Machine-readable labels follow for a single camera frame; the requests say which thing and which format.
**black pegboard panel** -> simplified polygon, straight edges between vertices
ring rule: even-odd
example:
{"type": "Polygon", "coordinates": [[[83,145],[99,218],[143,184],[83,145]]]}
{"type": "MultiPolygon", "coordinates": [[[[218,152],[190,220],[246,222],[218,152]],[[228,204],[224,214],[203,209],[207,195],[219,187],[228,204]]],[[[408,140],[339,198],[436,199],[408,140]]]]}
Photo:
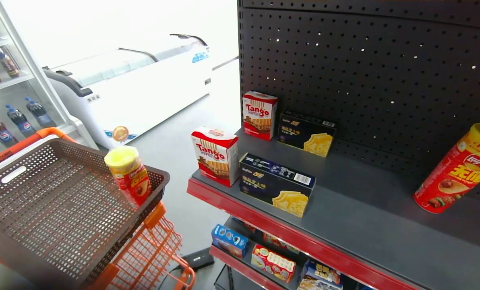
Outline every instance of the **black pegboard panel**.
{"type": "MultiPolygon", "coordinates": [[[[306,7],[317,2],[303,2],[303,10],[289,10],[297,2],[243,3],[256,8],[239,8],[242,93],[274,94],[282,107],[336,121],[335,150],[424,176],[480,122],[480,28],[458,17],[443,23],[306,7]]],[[[471,195],[480,198],[480,186],[471,195]]]]}
{"type": "Polygon", "coordinates": [[[327,11],[419,19],[480,28],[480,1],[242,0],[244,8],[327,11]]]}

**cart handle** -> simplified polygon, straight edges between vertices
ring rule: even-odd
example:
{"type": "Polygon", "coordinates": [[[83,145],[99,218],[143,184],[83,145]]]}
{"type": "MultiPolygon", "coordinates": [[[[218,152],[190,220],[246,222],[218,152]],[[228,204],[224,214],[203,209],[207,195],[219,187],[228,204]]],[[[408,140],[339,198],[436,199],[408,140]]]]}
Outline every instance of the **cart handle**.
{"type": "Polygon", "coordinates": [[[31,145],[32,143],[35,143],[38,140],[41,140],[49,135],[56,135],[59,138],[63,138],[68,141],[75,142],[72,138],[68,137],[67,134],[63,133],[63,131],[59,130],[58,128],[51,127],[51,128],[45,128],[37,131],[34,135],[27,137],[25,140],[22,140],[15,145],[12,145],[11,147],[8,148],[8,150],[5,150],[0,153],[0,163],[3,160],[6,160],[10,156],[18,153],[20,150],[24,149],[25,147],[31,145]]]}

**display refrigerator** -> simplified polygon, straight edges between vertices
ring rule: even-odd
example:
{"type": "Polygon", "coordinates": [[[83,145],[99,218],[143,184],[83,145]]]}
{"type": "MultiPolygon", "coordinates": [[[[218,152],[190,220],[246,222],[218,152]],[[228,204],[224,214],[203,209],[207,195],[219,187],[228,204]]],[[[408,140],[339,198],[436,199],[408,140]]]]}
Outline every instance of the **display refrigerator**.
{"type": "Polygon", "coordinates": [[[84,124],[61,102],[0,1],[0,152],[54,126],[78,143],[97,148],[84,124]]]}

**chest freezer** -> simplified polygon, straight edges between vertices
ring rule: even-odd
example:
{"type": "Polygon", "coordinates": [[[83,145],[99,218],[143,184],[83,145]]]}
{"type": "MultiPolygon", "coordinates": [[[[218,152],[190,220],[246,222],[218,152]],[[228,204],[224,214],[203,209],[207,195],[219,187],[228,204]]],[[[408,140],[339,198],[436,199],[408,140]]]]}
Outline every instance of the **chest freezer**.
{"type": "Polygon", "coordinates": [[[44,70],[70,114],[111,149],[209,94],[212,65],[203,40],[168,35],[44,70]]]}

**freezer glass lid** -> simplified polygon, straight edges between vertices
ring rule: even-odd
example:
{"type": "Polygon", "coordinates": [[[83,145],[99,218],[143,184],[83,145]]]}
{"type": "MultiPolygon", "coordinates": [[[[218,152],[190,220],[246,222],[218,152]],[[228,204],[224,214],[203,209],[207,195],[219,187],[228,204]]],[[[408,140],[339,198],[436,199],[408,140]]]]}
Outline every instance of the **freezer glass lid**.
{"type": "Polygon", "coordinates": [[[144,53],[118,49],[64,64],[52,68],[52,71],[70,72],[72,74],[69,77],[77,81],[82,87],[87,87],[153,63],[154,60],[144,53]]]}

